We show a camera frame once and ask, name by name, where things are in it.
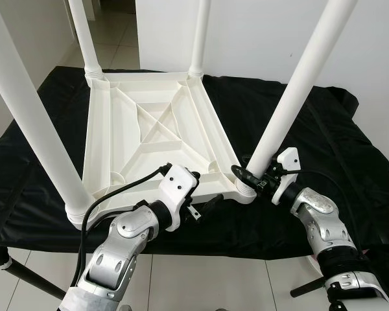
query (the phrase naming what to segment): black tripod leg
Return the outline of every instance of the black tripod leg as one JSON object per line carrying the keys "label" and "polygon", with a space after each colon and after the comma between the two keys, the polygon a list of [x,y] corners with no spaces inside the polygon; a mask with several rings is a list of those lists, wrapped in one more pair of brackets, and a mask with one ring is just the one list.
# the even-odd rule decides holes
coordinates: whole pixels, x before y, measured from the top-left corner
{"label": "black tripod leg", "polygon": [[0,268],[60,300],[66,294],[56,285],[11,258],[7,253],[7,248],[0,249]]}
{"label": "black tripod leg", "polygon": [[312,292],[313,290],[317,290],[317,289],[323,287],[324,282],[325,282],[324,277],[320,277],[317,280],[314,280],[310,283],[304,284],[303,286],[296,288],[295,290],[292,290],[290,292],[290,295],[295,298],[295,297],[304,295],[306,293]]}

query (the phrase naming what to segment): black cloth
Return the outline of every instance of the black cloth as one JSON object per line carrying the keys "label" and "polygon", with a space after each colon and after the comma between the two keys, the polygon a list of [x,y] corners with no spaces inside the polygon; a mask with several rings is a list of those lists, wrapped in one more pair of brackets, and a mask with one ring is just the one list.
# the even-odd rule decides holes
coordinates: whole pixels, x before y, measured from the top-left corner
{"label": "black cloth", "polygon": [[[253,153],[285,84],[212,76],[205,76],[203,84],[242,162],[242,156]],[[55,68],[38,93],[81,176],[89,104],[83,69]],[[302,168],[321,170],[343,187],[363,248],[386,250],[389,162],[351,120],[357,105],[357,99],[343,89],[314,87],[283,147],[297,147]],[[357,181],[356,189],[332,142]],[[314,174],[300,174],[298,183],[333,199],[352,232],[343,198],[334,185]],[[108,222],[90,234],[88,251],[104,240]],[[61,197],[13,122],[0,138],[0,246],[76,252],[79,241],[79,231],[66,218]],[[208,210],[201,224],[183,223],[177,231],[150,242],[145,252],[280,259],[308,255],[311,249],[304,227],[288,207],[257,198],[249,205],[220,202]]]}

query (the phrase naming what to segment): white cylindrical leg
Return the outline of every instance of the white cylindrical leg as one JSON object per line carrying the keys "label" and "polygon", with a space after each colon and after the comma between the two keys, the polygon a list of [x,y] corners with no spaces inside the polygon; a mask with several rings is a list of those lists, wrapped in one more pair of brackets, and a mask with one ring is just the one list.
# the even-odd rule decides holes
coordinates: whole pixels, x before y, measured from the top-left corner
{"label": "white cylindrical leg", "polygon": [[102,69],[98,63],[97,54],[92,43],[91,32],[89,31],[84,5],[82,0],[69,0],[73,23],[78,35],[78,41],[82,56],[85,62],[85,77],[102,78]]}
{"label": "white cylindrical leg", "polygon": [[210,2],[211,0],[200,0],[189,76],[203,76],[203,54],[205,49],[207,22],[209,20]]}
{"label": "white cylindrical leg", "polygon": [[[292,74],[270,122],[265,128],[251,160],[246,167],[256,177],[261,177],[278,151],[317,76],[330,55],[357,0],[329,0],[323,14]],[[239,192],[254,196],[253,190],[237,180]]]}
{"label": "white cylindrical leg", "polygon": [[80,218],[94,202],[82,185],[0,15],[0,94],[66,204]]}

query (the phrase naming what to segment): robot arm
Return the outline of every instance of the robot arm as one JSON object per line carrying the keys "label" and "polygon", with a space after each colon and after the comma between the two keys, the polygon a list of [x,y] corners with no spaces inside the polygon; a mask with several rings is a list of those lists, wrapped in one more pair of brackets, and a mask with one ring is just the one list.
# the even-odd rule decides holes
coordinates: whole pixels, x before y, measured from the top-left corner
{"label": "robot arm", "polygon": [[331,303],[330,310],[389,310],[389,297],[359,254],[346,226],[338,217],[335,203],[310,188],[295,184],[299,170],[296,148],[288,148],[273,160],[267,173],[256,178],[244,168],[232,166],[233,173],[258,194],[266,194],[272,203],[286,203],[290,212],[300,219],[307,240],[317,257],[325,278],[324,288]]}
{"label": "robot arm", "polygon": [[200,175],[171,166],[159,185],[159,200],[114,218],[108,237],[93,253],[77,287],[68,289],[61,311],[114,311],[148,241],[180,225],[180,208],[189,206]]}

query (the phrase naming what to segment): tiled floor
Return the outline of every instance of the tiled floor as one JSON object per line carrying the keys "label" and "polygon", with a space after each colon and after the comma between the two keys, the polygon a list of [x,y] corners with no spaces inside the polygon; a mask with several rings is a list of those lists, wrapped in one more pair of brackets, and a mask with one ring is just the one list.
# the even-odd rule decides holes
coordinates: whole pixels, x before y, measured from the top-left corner
{"label": "tiled floor", "polygon": [[[139,69],[136,16],[108,12],[90,22],[102,68]],[[83,67],[77,47],[61,65]],[[66,290],[75,254],[11,249],[19,262]],[[291,298],[318,276],[305,258],[274,261],[226,257],[140,255],[123,304],[133,311],[328,310],[324,290]],[[0,311],[56,310],[59,300],[0,271]]]}

